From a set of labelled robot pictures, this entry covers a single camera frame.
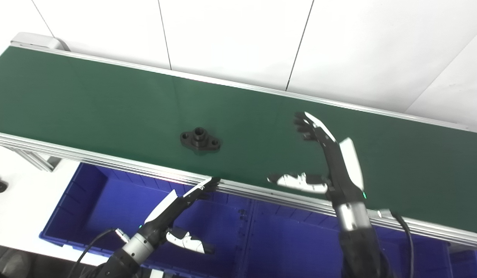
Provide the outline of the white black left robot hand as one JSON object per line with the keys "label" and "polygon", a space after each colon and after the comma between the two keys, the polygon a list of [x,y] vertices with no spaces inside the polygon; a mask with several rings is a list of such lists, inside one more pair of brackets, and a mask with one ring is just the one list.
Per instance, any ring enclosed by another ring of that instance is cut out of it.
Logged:
{"label": "white black left robot hand", "polygon": [[194,185],[181,197],[172,190],[150,213],[145,223],[138,229],[137,234],[144,238],[153,250],[165,242],[174,244],[180,248],[201,254],[214,254],[215,247],[201,241],[189,231],[174,227],[174,221],[195,201],[206,197],[207,192],[217,188],[221,178],[213,176]]}

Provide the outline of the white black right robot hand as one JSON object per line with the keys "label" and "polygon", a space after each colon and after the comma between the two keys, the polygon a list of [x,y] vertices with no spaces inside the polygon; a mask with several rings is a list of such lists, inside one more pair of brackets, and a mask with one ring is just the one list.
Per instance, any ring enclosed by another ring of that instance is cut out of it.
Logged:
{"label": "white black right robot hand", "polygon": [[338,141],[326,125],[308,112],[296,112],[294,124],[306,141],[316,141],[322,148],[328,176],[292,173],[270,174],[269,183],[301,192],[324,194],[334,207],[345,203],[364,203],[364,181],[351,138]]}

